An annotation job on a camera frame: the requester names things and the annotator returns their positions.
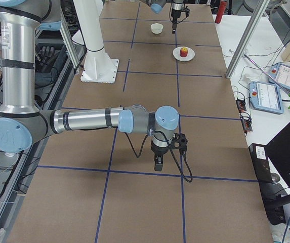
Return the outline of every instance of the white plate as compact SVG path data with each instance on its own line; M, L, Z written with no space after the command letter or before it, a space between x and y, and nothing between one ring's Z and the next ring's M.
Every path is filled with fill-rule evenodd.
M189 48L189 47L186 47L187 50L188 50L188 53L187 53L187 56L186 57L181 57L180 56L180 49L183 48L183 47L176 47L174 50L173 50L173 56L179 60L179 61L182 61L182 62L188 62L188 61L191 61L194 56L195 56L195 53L194 51Z

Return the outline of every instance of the blue tablet device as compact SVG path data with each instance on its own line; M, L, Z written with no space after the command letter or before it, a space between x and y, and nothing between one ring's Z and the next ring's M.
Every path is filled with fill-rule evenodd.
M284 88L286 88L287 90L290 90L290 67L289 66L283 63L279 63L272 68L269 74L277 82L282 84ZM269 78L269 82L274 83L274 81L270 78Z
M256 110L284 113L280 88L274 84L251 82L250 102Z

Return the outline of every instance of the red apple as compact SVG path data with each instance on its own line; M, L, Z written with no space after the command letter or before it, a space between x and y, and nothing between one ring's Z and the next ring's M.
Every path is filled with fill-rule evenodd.
M180 49L180 56L181 56L181 57L186 57L186 56L187 56L187 53L188 53L188 50L187 50L186 47L182 47L182 48Z

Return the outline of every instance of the label sticker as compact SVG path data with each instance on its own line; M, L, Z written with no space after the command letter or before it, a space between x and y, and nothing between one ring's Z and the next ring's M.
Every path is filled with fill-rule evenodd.
M11 49L11 27L2 26L2 49Z
M256 156L260 159L266 159L265 150L263 147L256 146Z

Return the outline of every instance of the white desk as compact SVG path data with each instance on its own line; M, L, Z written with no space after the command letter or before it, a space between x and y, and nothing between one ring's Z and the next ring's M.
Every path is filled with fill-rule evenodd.
M236 47L241 39L241 36L247 26L249 19L250 17L248 16L225 15L223 16L221 23L216 24L220 45L223 49L224 59L227 66L230 63L231 58L226 56L233 55L233 53L229 51L229 49L233 51L236 50ZM280 46L282 46L282 42L276 34L275 30L273 29L271 23L266 17L262 17L246 48L246 53L247 55L267 55L269 53L275 52ZM273 54L268 56L254 56L252 57L252 59L260 66L264 67L273 63L274 59L272 59L270 64L268 64L272 57ZM274 63L281 61L281 56L278 55ZM242 92L247 98L249 97L248 90L238 83L241 74L241 83L246 87L249 87L249 83L251 82L251 80L245 78L245 75L251 77L253 81L262 82L267 82L267 77L266 75L261 74L262 72L260 70L255 70L251 68L245 68L244 72L242 73L245 66L254 67L253 64L251 64L247 59L242 58L233 76L231 77L231 84L238 87L238 90ZM289 99L283 91L281 91L281 95L282 99ZM290 109L288 109L289 102L284 102L284 114L281 115L258 111L252 108L249 109L248 99L246 100L246 106L248 109L248 113L251 114L253 127L253 132L248 133L246 137L248 146L252 143L267 144L282 128L284 128L290 122ZM277 173L275 167L272 164L270 164L270 167L272 172ZM287 187L283 180L281 180L280 182L284 188ZM277 226L272 226L270 224L270 226L274 240L281 242L285 225L280 224ZM290 242L289 230L286 234L285 242Z

